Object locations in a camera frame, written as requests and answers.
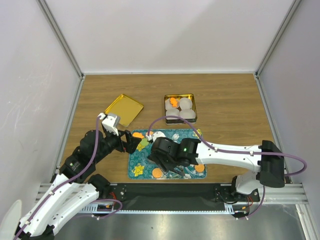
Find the orange fish shaped cookie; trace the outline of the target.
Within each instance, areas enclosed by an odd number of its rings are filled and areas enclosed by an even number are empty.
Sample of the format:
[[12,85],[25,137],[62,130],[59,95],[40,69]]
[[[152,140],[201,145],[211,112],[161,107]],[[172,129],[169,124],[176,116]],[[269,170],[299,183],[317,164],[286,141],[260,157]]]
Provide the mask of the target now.
[[179,106],[179,101],[174,97],[171,97],[169,99],[169,103],[172,105],[173,108],[177,108]]
[[134,132],[132,136],[140,139],[143,139],[145,137],[141,132]]

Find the aluminium frame rail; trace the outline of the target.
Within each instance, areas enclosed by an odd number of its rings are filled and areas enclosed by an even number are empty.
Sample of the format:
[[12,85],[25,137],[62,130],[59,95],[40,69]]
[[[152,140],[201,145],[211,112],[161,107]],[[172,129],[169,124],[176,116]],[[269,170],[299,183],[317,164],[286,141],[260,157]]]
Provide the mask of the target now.
[[[231,195],[232,186],[220,183],[112,183],[112,192],[118,200],[128,200],[129,195],[164,197],[186,194],[188,197],[204,195],[220,200],[219,194],[231,203],[236,200]],[[264,196],[265,204],[307,204],[307,196],[301,184],[286,184],[282,188],[258,187],[250,194],[255,202]]]

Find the teal floral serving tray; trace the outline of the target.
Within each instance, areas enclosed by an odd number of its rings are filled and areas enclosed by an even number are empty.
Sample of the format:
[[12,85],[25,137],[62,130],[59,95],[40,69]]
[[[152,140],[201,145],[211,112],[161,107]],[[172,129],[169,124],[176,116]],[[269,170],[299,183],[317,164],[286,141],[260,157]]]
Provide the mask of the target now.
[[[165,137],[173,140],[176,143],[180,143],[184,138],[197,139],[198,136],[192,129],[155,129],[152,132],[161,131],[165,134]],[[137,129],[134,132],[139,132],[146,138],[146,129]],[[140,144],[133,154],[128,157],[128,170],[127,175],[131,180],[174,180],[174,179],[204,179],[207,176],[207,169],[205,166],[204,172],[196,172],[195,165],[188,167],[180,167],[183,169],[185,176],[180,176],[174,172],[169,171],[167,174],[162,175],[162,178],[154,178],[152,171],[155,168],[159,168],[155,163],[148,160],[148,155],[151,153],[152,144],[143,147]]]

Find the snowman cookie tin lid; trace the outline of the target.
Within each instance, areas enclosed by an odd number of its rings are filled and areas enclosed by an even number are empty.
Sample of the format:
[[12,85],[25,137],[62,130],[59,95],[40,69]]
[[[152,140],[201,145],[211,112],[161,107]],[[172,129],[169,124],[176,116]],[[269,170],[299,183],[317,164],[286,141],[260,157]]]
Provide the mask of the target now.
[[105,114],[115,114],[120,117],[119,124],[128,127],[144,105],[126,94],[120,94],[106,109]]

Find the orange round cookie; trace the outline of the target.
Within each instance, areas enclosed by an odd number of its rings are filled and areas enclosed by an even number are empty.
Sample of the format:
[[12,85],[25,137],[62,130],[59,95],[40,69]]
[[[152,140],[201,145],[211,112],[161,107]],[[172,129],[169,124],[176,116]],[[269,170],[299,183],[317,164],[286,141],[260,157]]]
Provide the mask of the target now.
[[145,136],[148,137],[148,136],[152,136],[153,134],[154,134],[154,132],[150,131],[149,134],[148,134],[148,132],[146,132]]
[[160,179],[163,176],[163,172],[160,168],[154,168],[151,174],[155,179]]

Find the tan dotted round biscuit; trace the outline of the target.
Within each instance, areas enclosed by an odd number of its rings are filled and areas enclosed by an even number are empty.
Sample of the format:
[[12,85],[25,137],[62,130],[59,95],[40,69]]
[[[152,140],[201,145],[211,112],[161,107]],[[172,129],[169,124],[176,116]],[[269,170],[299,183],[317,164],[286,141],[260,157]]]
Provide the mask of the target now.
[[203,173],[205,170],[205,165],[204,164],[195,165],[194,169],[197,173]]

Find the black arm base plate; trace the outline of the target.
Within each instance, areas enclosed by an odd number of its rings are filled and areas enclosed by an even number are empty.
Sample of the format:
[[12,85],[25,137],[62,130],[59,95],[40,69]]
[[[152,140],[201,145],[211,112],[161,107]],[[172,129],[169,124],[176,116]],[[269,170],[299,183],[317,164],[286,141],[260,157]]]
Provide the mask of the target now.
[[108,187],[99,200],[112,198],[123,211],[218,211],[224,204],[258,203],[257,189],[249,195],[219,183],[118,183]]

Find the green round cookie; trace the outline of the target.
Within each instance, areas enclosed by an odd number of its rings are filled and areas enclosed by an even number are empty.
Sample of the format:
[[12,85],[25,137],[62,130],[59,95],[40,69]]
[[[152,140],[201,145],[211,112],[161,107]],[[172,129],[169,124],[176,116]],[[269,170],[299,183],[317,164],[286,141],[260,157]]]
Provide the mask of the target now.
[[148,139],[147,138],[143,138],[140,142],[140,145],[143,147],[146,147],[149,145]]

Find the square cookie tin box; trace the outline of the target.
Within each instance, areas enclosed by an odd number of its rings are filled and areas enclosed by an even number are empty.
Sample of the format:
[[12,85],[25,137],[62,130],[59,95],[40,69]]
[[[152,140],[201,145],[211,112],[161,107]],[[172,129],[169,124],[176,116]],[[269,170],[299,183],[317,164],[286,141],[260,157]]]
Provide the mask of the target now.
[[[197,114],[197,109],[196,109],[196,101],[195,101],[195,96],[191,93],[189,94],[167,94],[163,97],[163,102],[164,102],[164,115],[166,116],[166,108],[165,108],[165,100],[168,98],[176,98],[178,101],[180,101],[181,98],[189,98],[192,100],[192,110],[195,112],[196,117],[195,119],[187,119],[190,123],[196,123],[198,119],[198,114]],[[184,122],[180,119],[165,119],[165,123],[167,125],[177,125],[177,124],[183,124]]]

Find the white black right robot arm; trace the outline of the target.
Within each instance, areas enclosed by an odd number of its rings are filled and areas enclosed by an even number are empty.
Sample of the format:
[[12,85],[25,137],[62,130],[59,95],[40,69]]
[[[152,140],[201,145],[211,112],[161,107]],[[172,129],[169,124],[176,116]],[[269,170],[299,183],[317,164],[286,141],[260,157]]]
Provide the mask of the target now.
[[232,179],[230,195],[242,201],[260,187],[283,188],[285,164],[280,149],[269,140],[260,145],[236,146],[204,142],[184,138],[174,142],[167,137],[158,137],[153,142],[149,156],[164,173],[184,173],[179,167],[190,165],[225,165],[247,169],[243,175]]

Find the white paper cupcake liner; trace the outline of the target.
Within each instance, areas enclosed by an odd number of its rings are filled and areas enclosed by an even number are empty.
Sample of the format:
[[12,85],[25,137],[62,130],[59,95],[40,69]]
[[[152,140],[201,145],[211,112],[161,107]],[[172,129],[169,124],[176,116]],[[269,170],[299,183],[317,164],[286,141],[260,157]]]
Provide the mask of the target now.
[[165,109],[166,110],[170,110],[170,109],[177,109],[177,108],[179,108],[179,100],[178,100],[178,107],[172,107],[172,105],[170,104],[170,102],[169,102],[169,99],[170,98],[168,98],[167,100],[165,100],[165,102],[164,102],[164,104],[165,104]]
[[167,120],[177,120],[180,116],[180,111],[177,108],[169,109],[165,112]]
[[186,120],[191,120],[196,118],[196,113],[192,109],[182,109],[179,112],[179,116]]
[[188,97],[182,97],[179,100],[179,107],[181,110],[191,110],[193,107],[193,102]]

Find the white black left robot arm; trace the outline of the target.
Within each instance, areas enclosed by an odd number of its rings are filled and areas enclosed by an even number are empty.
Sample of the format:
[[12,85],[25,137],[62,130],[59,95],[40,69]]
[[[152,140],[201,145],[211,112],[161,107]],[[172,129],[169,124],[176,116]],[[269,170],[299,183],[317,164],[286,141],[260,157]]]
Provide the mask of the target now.
[[128,130],[117,134],[98,129],[86,132],[46,193],[19,220],[13,238],[52,240],[82,208],[96,200],[107,199],[110,182],[100,174],[93,174],[96,164],[114,150],[132,154],[140,142],[141,138]]

